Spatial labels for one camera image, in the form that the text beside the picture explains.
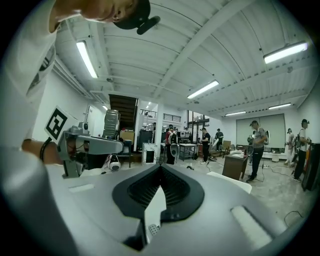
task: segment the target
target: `floor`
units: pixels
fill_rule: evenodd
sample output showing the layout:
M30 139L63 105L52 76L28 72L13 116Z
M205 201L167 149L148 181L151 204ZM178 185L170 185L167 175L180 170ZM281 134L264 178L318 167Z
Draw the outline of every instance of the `floor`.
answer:
M188 159L182 161L178 159L175 164L185 168L192 166L195 172L203 174L209 172L222 174L225 163L224 158L218 157L217 162L210 162L208 166L201 165L200 160ZM252 186L251 195L263 202L280 219L285 219L288 226L301 219L299 213L303 217L307 216L317 199L319 187L314 191L303 191L301 183L293 180L291 173L294 169L284 166L284 161L272 162L268 159L262 159L260 165L262 166L262 164L264 165L263 172L262 167L259 167L257 179L250 184ZM141 166L141 163L131 163L131 168L139 166ZM129 169L129 163L124 163L121 169ZM251 170L252 167L248 164L243 182L246 182Z

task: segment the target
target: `ceiling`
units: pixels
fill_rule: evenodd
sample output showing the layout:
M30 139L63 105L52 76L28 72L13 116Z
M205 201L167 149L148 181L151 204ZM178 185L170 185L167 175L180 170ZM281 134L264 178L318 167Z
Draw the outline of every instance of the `ceiling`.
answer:
M150 3L151 17L160 16L161 22L144 35L82 17L61 25L57 55L97 101L122 95L221 118L282 103L297 108L316 82L319 63L312 41L276 1ZM91 78L76 41L86 42L98 79ZM300 41L308 42L306 51L265 64L264 55ZM219 85L187 99L213 80Z

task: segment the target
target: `white shirt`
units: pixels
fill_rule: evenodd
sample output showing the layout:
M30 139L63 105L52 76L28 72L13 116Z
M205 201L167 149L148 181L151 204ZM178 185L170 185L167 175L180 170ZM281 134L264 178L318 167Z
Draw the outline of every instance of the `white shirt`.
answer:
M45 88L39 70L57 36L57 31L49 32L55 2L44 1L26 18L3 58L0 85L4 93L0 99L1 108L7 113L0 114L0 120L6 122L0 145L20 147L25 138L31 138ZM46 73L53 67L54 49L51 49L50 56L53 58L44 67Z
M300 138L307 139L307 137L306 137L306 129L302 128L300 130L300 132L299 132L299 136L300 136ZM303 145L303 143L300 142L300 150L306 152L307 151L307 145L308 145L307 143L304 143L304 145Z

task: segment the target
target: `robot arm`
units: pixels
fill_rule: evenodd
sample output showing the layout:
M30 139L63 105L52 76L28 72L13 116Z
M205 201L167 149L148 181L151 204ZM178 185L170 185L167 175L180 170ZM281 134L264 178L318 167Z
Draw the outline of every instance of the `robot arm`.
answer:
M74 117L56 107L44 129L57 144L65 177L68 178L77 178L82 174L88 167L88 155L114 154L124 149L122 142L92 137L87 123L80 122L76 126L77 123L79 121Z

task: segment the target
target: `person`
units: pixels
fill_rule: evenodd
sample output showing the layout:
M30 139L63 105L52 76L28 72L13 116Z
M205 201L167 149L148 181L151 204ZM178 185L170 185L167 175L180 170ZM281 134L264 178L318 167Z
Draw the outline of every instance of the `person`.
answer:
M292 161L292 151L294 149L294 134L292 133L291 128L288 129L287 134L289 134L288 137L288 141L285 143L285 145L288 145L288 152L287 152L287 157L286 157L286 161L284 163L285 166L287 165L291 165L291 161Z
M203 162L202 165L207 164L208 156L209 156L209 141L210 134L207 132L206 128L202 128L202 152L203 152Z
M169 165L175 164L175 157L171 154L171 142L169 141L170 135L175 133L174 126L172 124L169 125L169 130L165 134L165 146L166 146L166 163Z
M7 49L0 69L0 84L5 85L5 96L10 95L12 99L20 95L24 97L32 107L27 118L33 124L36 122L44 93L46 84L44 78L54 66L56 55L54 44L62 21L82 16L88 21L114 23L122 29L134 29L148 20L150 14L149 0L46 0L42 2L19 28ZM11 145L21 147L23 151L34 154L38 158L43 155L41 160L45 164L63 164L54 142L44 143L32 140L33 129L29 124L28 127L19 127L19 131L19 136L11 140ZM68 141L68 146L69 154L73 155L76 152L75 141Z
M215 139L219 141L216 144L216 151L219 151L220 145L222 145L223 138L224 138L224 134L220 131L220 128L217 129L217 133L215 134Z
M259 123L256 120L252 121L250 126L255 130L255 133L252 142L252 173L249 175L249 179L246 181L247 183L253 182L257 177L260 160L264 154L265 141L267 140L265 130L259 126Z
M156 139L156 127L157 127L157 123L154 122L154 123L153 123L153 132L152 132L152 143L155 143L155 139Z
M250 166L252 166L252 155L253 155L253 153L254 153L252 144L253 144L253 142L249 143L249 147L252 148L251 154L250 154L250 156L249 156L249 165L250 165Z
M294 170L293 180L296 182L301 182L300 176L305 167L306 154L307 154L307 144L311 144L311 140L307 139L306 129L308 128L309 122L303 119L301 122L302 129L299 132L300 149L298 153L298 163Z

